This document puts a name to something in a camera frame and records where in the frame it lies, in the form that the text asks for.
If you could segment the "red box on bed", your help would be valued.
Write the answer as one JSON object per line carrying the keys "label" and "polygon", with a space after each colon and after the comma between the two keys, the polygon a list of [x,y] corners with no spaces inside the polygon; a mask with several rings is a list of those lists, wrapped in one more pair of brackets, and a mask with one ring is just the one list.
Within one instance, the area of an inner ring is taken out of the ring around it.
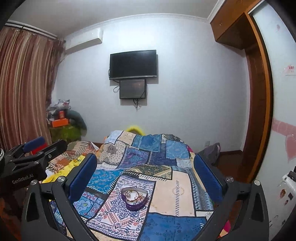
{"label": "red box on bed", "polygon": [[46,147],[48,147],[48,144],[47,143],[44,143],[36,148],[34,148],[32,151],[31,151],[31,154],[32,155],[35,155],[36,153],[38,153],[39,151],[45,149]]}

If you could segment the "yellow blanket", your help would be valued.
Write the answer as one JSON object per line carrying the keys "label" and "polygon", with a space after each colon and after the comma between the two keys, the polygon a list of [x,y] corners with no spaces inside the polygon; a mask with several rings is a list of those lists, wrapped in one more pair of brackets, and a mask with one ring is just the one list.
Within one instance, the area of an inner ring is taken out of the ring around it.
{"label": "yellow blanket", "polygon": [[63,169],[58,171],[56,174],[52,174],[51,176],[47,177],[45,180],[42,181],[42,183],[50,183],[57,180],[60,176],[67,176],[70,171],[79,166],[82,161],[85,159],[85,156],[81,155],[77,159],[72,160],[67,166],[65,166]]}

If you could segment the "orange box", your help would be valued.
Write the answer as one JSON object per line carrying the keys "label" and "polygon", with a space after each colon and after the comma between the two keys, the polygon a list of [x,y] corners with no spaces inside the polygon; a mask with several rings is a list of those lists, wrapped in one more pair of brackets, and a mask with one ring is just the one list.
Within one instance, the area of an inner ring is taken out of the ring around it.
{"label": "orange box", "polygon": [[54,120],[54,121],[51,122],[51,126],[53,128],[58,128],[58,127],[61,127],[61,126],[66,126],[68,124],[69,124],[69,121],[66,118],[59,119],[59,120]]}

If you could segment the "dark green cushion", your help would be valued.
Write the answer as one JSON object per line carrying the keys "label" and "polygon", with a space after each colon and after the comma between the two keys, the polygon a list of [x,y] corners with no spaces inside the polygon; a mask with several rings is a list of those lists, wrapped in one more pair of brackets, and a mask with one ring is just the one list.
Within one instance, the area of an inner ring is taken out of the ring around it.
{"label": "dark green cushion", "polygon": [[82,130],[87,130],[86,123],[84,122],[82,116],[78,112],[74,110],[67,110],[66,118],[69,119],[71,125],[77,126]]}

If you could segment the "dark bag on floor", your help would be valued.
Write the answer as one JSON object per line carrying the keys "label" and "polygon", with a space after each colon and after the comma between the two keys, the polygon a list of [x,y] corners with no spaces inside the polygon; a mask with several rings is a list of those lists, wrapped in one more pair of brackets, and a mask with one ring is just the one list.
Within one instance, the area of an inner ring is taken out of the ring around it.
{"label": "dark bag on floor", "polygon": [[215,143],[211,146],[206,147],[197,154],[207,163],[215,165],[220,156],[220,143]]}

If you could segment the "red striped curtain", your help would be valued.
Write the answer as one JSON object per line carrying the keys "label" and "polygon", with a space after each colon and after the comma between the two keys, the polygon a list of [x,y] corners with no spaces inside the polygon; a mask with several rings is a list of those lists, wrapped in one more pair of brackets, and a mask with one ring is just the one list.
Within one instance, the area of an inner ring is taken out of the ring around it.
{"label": "red striped curtain", "polygon": [[37,137],[51,144],[46,109],[63,42],[12,27],[1,30],[1,148]]}

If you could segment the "yellow plastic tub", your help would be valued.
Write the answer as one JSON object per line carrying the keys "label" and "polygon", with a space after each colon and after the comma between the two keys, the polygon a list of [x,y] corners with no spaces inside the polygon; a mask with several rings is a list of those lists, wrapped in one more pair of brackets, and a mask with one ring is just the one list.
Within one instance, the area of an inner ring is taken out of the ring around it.
{"label": "yellow plastic tub", "polygon": [[134,133],[136,135],[145,136],[145,132],[137,125],[129,126],[125,131]]}

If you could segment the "purple heart-shaped tin box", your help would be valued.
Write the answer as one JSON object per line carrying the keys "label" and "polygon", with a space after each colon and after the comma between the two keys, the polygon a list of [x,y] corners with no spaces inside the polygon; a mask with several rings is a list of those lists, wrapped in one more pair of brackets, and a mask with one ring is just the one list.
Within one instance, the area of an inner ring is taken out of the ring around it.
{"label": "purple heart-shaped tin box", "polygon": [[120,191],[121,199],[129,211],[142,209],[148,201],[147,190],[138,187],[126,187]]}

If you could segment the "blue patchwork bedspread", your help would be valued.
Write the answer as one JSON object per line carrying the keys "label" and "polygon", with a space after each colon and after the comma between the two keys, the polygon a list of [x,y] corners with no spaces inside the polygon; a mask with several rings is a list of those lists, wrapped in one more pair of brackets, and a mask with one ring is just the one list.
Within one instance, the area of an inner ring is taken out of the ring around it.
{"label": "blue patchwork bedspread", "polygon": [[[49,163],[47,177],[87,154],[96,155],[97,167],[74,207],[98,240],[193,240],[217,206],[194,170],[198,154],[175,135],[115,130],[101,147],[72,142]],[[126,187],[147,190],[142,209],[125,207]]]}

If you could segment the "wooden overhead cabinet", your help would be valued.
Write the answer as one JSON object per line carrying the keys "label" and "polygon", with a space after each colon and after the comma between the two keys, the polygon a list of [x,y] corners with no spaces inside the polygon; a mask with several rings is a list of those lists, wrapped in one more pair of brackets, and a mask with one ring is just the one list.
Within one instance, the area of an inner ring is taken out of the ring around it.
{"label": "wooden overhead cabinet", "polygon": [[248,12],[259,1],[225,1],[211,21],[215,41],[240,50],[257,42]]}

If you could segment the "small black wall monitor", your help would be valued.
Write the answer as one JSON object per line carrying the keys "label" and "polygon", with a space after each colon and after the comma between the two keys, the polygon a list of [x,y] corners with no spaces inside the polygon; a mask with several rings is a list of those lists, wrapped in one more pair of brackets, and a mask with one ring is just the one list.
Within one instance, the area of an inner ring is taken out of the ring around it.
{"label": "small black wall monitor", "polygon": [[147,83],[145,79],[121,80],[119,84],[120,99],[145,99]]}

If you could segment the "white wall air conditioner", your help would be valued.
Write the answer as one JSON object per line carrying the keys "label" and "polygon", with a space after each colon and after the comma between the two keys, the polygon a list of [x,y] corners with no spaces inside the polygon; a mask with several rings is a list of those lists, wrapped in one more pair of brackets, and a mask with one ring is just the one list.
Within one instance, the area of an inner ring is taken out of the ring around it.
{"label": "white wall air conditioner", "polygon": [[65,50],[67,52],[78,51],[93,45],[101,44],[103,40],[103,30],[96,28],[84,33],[69,37],[66,40]]}

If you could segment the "large black wall television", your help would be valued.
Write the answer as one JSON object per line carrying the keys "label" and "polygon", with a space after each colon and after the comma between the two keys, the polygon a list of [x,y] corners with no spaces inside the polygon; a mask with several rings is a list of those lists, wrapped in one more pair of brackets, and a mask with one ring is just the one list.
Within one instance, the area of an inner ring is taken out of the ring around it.
{"label": "large black wall television", "polygon": [[109,79],[155,78],[158,75],[156,50],[110,54]]}

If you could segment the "wooden door frame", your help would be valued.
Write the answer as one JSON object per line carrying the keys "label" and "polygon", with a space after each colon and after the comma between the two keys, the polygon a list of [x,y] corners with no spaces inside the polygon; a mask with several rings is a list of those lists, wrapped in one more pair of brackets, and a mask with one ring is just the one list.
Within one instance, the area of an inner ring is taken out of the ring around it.
{"label": "wooden door frame", "polygon": [[273,119],[273,78],[267,49],[254,17],[245,13],[250,38],[245,48],[250,80],[247,136],[239,167],[239,181],[250,183],[263,162]]}

